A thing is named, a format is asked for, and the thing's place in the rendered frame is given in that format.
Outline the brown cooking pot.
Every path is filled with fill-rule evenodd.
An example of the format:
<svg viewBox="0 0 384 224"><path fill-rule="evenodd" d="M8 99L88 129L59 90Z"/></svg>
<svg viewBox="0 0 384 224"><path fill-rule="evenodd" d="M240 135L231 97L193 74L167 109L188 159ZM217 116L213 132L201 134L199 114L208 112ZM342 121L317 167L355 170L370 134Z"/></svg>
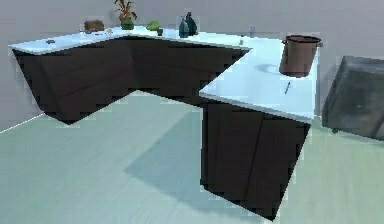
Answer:
<svg viewBox="0 0 384 224"><path fill-rule="evenodd" d="M285 76L303 78L309 75L317 49L323 46L318 37L288 35L284 45L279 72Z"/></svg>

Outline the dark grey fridge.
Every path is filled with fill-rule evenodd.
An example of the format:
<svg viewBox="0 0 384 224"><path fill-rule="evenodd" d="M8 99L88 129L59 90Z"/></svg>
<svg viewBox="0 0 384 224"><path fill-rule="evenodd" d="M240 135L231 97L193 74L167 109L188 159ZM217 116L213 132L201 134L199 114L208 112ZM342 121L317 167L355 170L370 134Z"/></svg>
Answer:
<svg viewBox="0 0 384 224"><path fill-rule="evenodd" d="M384 59L344 56L322 109L322 125L384 141Z"/></svg>

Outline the dark kitchen counter white top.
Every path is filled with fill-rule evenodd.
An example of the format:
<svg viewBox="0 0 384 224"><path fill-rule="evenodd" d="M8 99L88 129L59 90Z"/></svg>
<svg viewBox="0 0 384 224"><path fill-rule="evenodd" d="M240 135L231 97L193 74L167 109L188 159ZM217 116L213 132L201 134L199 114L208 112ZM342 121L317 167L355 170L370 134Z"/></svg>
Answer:
<svg viewBox="0 0 384 224"><path fill-rule="evenodd" d="M39 108L72 124L136 90L200 107L201 184L274 219L314 119L317 68L281 74L279 39L112 31L11 45Z"/></svg>

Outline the potted house plant green pot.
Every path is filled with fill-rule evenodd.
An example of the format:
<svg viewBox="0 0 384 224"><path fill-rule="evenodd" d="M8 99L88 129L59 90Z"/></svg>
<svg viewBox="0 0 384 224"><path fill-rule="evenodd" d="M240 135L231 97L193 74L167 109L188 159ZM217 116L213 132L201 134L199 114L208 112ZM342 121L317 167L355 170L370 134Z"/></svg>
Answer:
<svg viewBox="0 0 384 224"><path fill-rule="evenodd" d="M114 0L119 6L116 12L119 13L120 26L122 30L133 30L134 20L138 18L137 14L132 10L135 4L133 0Z"/></svg>

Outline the dark teal bottle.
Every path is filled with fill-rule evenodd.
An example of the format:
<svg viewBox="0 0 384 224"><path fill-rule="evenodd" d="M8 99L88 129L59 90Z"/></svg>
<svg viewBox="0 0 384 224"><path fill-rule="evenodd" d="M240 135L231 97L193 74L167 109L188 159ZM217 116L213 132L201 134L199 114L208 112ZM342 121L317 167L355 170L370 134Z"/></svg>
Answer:
<svg viewBox="0 0 384 224"><path fill-rule="evenodd" d="M179 24L179 37L180 38L187 38L189 36L189 26L186 22L186 19L184 16L181 17L181 22Z"/></svg>
<svg viewBox="0 0 384 224"><path fill-rule="evenodd" d="M188 12L186 15L186 23L187 23L188 28L189 28L189 35L190 36L196 35L197 34L197 25L196 25L194 19L192 18L191 12Z"/></svg>

